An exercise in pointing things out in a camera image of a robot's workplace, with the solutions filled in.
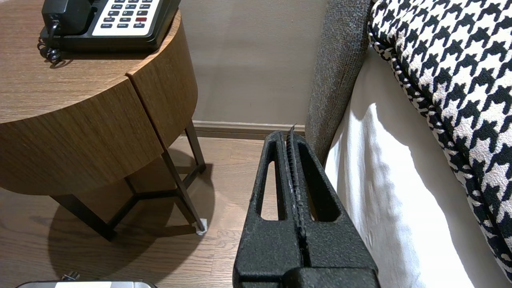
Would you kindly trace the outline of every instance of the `gray upholstered headboard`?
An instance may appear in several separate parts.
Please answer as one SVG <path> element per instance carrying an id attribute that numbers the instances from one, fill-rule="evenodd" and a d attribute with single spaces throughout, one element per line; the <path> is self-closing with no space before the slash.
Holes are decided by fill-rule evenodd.
<path id="1" fill-rule="evenodd" d="M 329 0 L 309 100 L 306 138 L 324 163 L 368 49 L 371 0 Z"/>

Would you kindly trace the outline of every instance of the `beige wall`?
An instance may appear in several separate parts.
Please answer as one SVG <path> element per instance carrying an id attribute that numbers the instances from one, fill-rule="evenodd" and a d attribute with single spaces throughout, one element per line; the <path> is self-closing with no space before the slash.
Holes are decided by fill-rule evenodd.
<path id="1" fill-rule="evenodd" d="M 326 0 L 182 0 L 194 120 L 306 120 Z"/>

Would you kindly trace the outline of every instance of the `white bed sheet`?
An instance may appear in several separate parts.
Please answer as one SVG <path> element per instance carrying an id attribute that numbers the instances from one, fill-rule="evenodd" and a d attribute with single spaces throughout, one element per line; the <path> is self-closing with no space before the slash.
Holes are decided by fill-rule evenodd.
<path id="1" fill-rule="evenodd" d="M 426 120 L 368 51 L 326 173 L 379 268 L 382 288 L 512 287 Z"/>

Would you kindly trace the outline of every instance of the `wooden floor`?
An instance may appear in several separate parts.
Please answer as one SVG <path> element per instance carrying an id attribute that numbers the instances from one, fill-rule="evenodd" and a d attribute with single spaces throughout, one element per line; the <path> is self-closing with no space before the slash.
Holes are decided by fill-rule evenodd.
<path id="1" fill-rule="evenodd" d="M 82 280 L 152 282 L 165 287 L 231 287 L 233 261 L 244 225 L 263 141 L 200 138 L 207 170 L 189 188 L 208 232 L 190 232 L 172 199 L 139 202 L 107 242 L 48 196 L 0 189 L 0 287 L 54 280 L 77 271 Z M 183 173 L 193 161 L 186 138 L 171 146 Z M 154 161 L 131 177 L 138 191 L 169 188 L 163 162 Z M 275 180 L 266 191 L 275 197 Z M 126 184 L 78 197 L 108 219 L 130 196 Z M 275 200 L 265 195 L 262 217 L 276 218 Z"/>

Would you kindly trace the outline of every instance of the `baseboard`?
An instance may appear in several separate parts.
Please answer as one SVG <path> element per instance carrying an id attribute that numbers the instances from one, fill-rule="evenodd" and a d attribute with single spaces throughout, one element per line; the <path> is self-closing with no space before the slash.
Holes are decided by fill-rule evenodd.
<path id="1" fill-rule="evenodd" d="M 243 122 L 218 122 L 194 120 L 199 137 L 264 140 L 268 134 L 280 130 L 287 133 L 293 125 L 257 124 Z M 295 132 L 304 135 L 304 125 L 295 125 Z"/>

